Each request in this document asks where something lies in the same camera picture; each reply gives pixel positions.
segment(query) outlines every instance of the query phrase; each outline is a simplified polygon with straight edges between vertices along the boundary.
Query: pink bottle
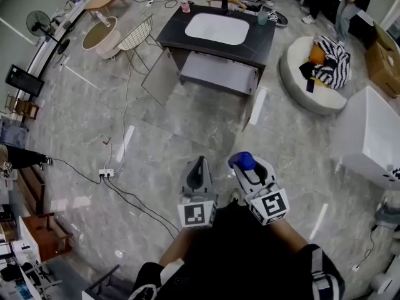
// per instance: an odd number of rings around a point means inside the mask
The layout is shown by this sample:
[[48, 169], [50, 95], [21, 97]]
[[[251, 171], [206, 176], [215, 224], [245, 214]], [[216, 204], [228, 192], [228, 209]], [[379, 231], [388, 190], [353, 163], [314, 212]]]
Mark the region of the pink bottle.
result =
[[190, 6], [188, 3], [188, 0], [181, 0], [181, 7], [182, 7], [182, 11], [184, 13], [189, 13], [190, 12]]

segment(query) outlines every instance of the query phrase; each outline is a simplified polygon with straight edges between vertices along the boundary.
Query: standing fan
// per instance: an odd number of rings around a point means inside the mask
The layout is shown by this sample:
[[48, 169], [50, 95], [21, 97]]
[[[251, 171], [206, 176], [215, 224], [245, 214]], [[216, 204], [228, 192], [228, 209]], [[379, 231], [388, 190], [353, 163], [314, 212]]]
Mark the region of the standing fan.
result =
[[65, 49], [68, 47], [69, 40], [66, 39], [63, 42], [59, 42], [59, 41], [55, 40], [53, 38], [53, 36], [51, 34], [49, 34], [47, 31], [50, 24], [51, 23], [50, 23], [49, 17], [47, 16], [46, 13], [44, 13], [42, 11], [32, 11], [31, 13], [29, 13], [27, 15], [27, 18], [26, 18], [26, 26], [27, 26], [27, 29], [29, 30], [29, 32], [37, 37], [41, 37], [41, 36], [45, 36], [45, 35], [50, 37], [51, 39], [56, 41], [57, 45], [59, 46], [57, 53], [62, 54], [65, 51]]

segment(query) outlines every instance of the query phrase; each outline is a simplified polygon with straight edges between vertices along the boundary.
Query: black countertop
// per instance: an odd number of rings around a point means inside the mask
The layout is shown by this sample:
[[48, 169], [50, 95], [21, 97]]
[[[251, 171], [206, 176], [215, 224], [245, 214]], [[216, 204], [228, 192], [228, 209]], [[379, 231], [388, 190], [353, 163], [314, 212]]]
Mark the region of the black countertop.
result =
[[200, 53], [212, 54], [226, 59], [264, 68], [273, 42], [275, 22], [267, 21], [263, 26], [257, 17], [238, 11], [229, 11], [227, 16], [245, 20], [249, 25], [246, 40], [242, 44], [232, 46], [221, 42], [189, 37], [185, 33], [186, 26], [198, 13], [222, 14], [216, 7], [190, 6], [191, 12], [184, 13], [179, 8], [164, 26], [157, 41], [164, 47], [175, 47]]

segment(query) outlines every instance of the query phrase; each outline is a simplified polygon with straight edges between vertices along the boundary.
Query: faucet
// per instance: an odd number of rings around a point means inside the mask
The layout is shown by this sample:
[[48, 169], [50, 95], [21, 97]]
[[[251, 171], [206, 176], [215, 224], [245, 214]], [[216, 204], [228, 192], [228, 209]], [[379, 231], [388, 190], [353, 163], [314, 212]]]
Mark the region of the faucet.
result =
[[228, 14], [229, 10], [228, 10], [228, 0], [221, 0], [221, 10], [222, 10], [222, 14]]

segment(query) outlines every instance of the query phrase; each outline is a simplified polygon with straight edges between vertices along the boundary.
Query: white sink basin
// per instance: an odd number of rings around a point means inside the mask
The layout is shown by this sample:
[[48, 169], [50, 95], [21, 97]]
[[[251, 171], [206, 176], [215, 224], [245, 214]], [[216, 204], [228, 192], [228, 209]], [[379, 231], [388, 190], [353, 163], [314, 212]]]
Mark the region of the white sink basin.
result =
[[234, 17], [199, 13], [189, 22], [185, 33], [189, 37], [236, 46], [246, 39], [249, 26], [246, 21]]

